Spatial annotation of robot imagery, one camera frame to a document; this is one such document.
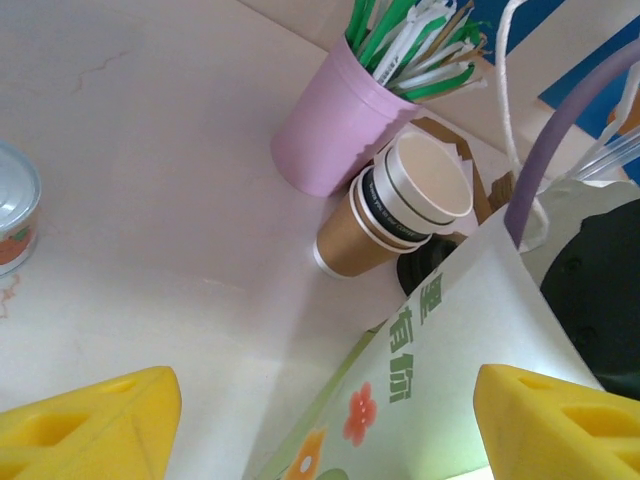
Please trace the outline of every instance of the stacked paper cups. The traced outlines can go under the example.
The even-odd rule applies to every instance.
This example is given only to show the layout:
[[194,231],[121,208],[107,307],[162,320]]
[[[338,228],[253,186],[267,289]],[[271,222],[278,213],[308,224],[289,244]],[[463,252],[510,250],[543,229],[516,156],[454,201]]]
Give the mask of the stacked paper cups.
[[374,163],[318,232],[314,256],[332,276],[355,277],[413,252],[473,208],[459,160],[424,133],[400,135]]

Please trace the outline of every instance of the can lid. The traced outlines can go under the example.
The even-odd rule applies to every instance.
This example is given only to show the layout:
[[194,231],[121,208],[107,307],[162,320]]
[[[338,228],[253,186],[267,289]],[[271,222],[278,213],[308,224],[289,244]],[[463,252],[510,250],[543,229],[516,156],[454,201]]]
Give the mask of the can lid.
[[40,200],[40,177],[31,162],[0,142],[0,233],[31,214]]

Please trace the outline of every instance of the brown paper cup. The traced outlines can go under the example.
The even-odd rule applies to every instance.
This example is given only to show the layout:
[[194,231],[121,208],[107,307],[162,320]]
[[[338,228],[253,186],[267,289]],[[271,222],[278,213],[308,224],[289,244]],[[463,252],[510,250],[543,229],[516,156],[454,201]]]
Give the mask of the brown paper cup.
[[374,233],[375,230],[362,220],[362,206],[361,213],[358,211],[356,185],[357,179],[351,183],[349,195],[342,199],[318,232],[314,244],[314,257],[320,268],[338,278],[356,277],[417,248],[388,245],[383,240],[384,235]]

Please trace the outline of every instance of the purple handle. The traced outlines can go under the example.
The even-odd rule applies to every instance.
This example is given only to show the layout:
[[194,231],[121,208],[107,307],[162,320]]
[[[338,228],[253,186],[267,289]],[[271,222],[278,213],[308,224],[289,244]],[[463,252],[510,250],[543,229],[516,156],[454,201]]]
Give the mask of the purple handle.
[[520,246],[533,199],[560,142],[602,89],[639,61],[640,40],[635,40],[593,69],[564,99],[540,132],[522,168],[504,217],[504,224],[516,247]]

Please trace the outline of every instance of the red flower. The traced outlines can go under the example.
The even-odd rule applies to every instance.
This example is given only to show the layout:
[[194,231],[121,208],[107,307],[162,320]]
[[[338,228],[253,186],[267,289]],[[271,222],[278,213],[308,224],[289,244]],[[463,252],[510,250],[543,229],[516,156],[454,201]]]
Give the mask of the red flower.
[[366,382],[359,392],[351,395],[349,402],[350,415],[344,424],[342,435],[345,440],[351,440],[354,447],[358,447],[364,441],[367,429],[376,420],[378,406],[371,398],[371,384]]

